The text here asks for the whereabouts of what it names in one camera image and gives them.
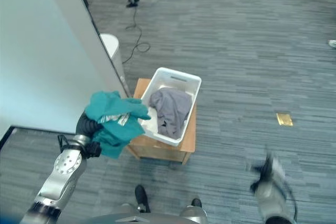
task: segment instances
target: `white laundry basket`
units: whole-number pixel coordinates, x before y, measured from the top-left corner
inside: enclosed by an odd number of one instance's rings
[[[151,82],[149,83],[147,89],[145,90],[141,98],[142,103],[146,105],[147,107],[149,107],[150,98],[154,92],[156,92],[157,90],[161,88],[176,88],[176,89],[179,89],[191,95],[192,106],[190,108],[188,118],[184,122],[184,126],[182,129],[182,135],[180,138],[173,139],[173,138],[170,138],[168,136],[164,136],[158,133],[158,127],[157,127],[158,118],[155,113],[155,110],[151,108],[149,108],[150,116],[152,117],[150,121],[139,119],[139,123],[142,125],[143,129],[145,130],[144,135],[150,138],[153,138],[155,140],[158,140],[160,142],[166,143],[166,144],[178,146],[179,143],[183,140],[185,130],[187,128],[191,113],[193,111],[194,104],[196,102],[197,94],[201,86],[201,82],[202,80],[198,76],[175,71],[175,70],[168,69],[168,68],[159,68],[155,72]]]

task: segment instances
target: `shoe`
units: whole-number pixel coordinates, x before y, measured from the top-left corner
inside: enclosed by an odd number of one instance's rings
[[[191,201],[191,205],[194,207],[202,207],[202,202],[200,199],[194,198],[193,201]]]
[[[328,40],[329,46],[336,48],[336,39],[330,39]]]
[[[145,209],[140,210],[140,212],[151,212],[148,205],[147,194],[142,185],[137,185],[135,188],[135,197],[139,207],[141,208],[142,205],[145,207]]]

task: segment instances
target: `power cord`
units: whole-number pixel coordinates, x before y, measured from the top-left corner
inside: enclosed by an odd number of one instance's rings
[[[286,187],[287,191],[289,192],[290,197],[293,200],[293,204],[294,204],[294,221],[296,222],[297,219],[298,219],[298,205],[296,203],[296,199],[294,197],[292,188],[290,188],[290,186],[289,186],[289,184],[288,184],[287,181],[285,181],[284,184],[285,184],[285,187]]]
[[[134,8],[134,15],[133,15],[133,24],[130,25],[130,26],[128,26],[128,27],[126,27],[125,30],[130,30],[130,29],[136,29],[137,28],[140,31],[140,34],[139,34],[139,37],[136,40],[135,45],[134,45],[134,47],[132,49],[131,56],[127,60],[123,61],[122,62],[123,64],[125,64],[126,62],[128,62],[133,57],[135,50],[138,50],[139,52],[148,52],[149,49],[151,49],[151,44],[149,44],[148,42],[141,42],[141,43],[139,43],[139,41],[140,41],[140,39],[142,37],[142,29],[137,24],[137,22],[135,21],[136,11],[137,11],[137,8],[135,7]],[[140,45],[147,45],[147,47],[145,49],[141,50],[139,48]]]

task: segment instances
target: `teal cloth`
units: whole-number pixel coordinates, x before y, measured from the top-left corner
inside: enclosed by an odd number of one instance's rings
[[[90,104],[85,108],[89,119],[100,123],[106,116],[115,116],[103,122],[103,129],[93,135],[93,141],[100,143],[101,154],[118,158],[124,146],[143,134],[144,130],[138,123],[138,118],[149,120],[148,109],[140,99],[121,99],[119,92],[97,92],[91,96]],[[120,117],[129,113],[129,118],[124,126],[118,123]]]

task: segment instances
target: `white object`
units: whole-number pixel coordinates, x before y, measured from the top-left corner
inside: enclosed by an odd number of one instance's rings
[[[335,39],[328,40],[328,44],[329,44],[329,46],[331,46],[333,48],[336,48],[336,40]]]
[[[188,118],[183,126],[183,130],[182,130],[182,135],[180,138],[178,139],[173,139],[170,138],[168,136],[164,136],[161,135],[159,133],[157,133],[158,131],[156,130],[156,132],[151,131],[150,129],[152,129],[151,126],[148,126],[148,122],[145,122],[144,120],[139,120],[139,123],[141,124],[141,126],[143,127],[143,129],[145,130],[145,134],[148,137],[151,137],[155,140],[158,140],[160,142],[166,143],[166,144],[170,144],[173,146],[178,146],[179,143],[183,140],[184,134],[185,134],[185,130],[187,128],[190,116],[192,114],[193,111],[193,107],[194,104],[196,102],[196,98],[197,98],[197,94],[199,91],[199,88],[201,86],[201,78],[198,76],[194,76],[192,74],[188,74],[188,73],[183,73],[183,72],[179,72],[176,70],[172,70],[172,69],[168,69],[168,68],[159,68],[151,82],[149,83],[146,91],[144,92],[141,100],[142,103],[144,105],[146,105],[147,107],[149,107],[149,102],[150,102],[150,98],[151,95],[156,92],[157,90],[161,89],[161,88],[175,88],[181,91],[186,92],[187,94],[191,95],[192,97],[192,106],[190,108],[190,112],[188,114]],[[156,120],[156,125],[157,123],[157,117],[152,118],[152,120]]]
[[[100,34],[100,38],[104,43],[107,53],[113,62],[114,68],[119,75],[119,78],[126,89],[127,95],[130,97],[131,93],[126,83],[126,77],[124,73],[124,68],[122,66],[122,60],[119,50],[119,41],[116,36],[111,34]]]
[[[1,21],[0,135],[73,133],[92,93],[126,97],[82,0],[2,0]]]

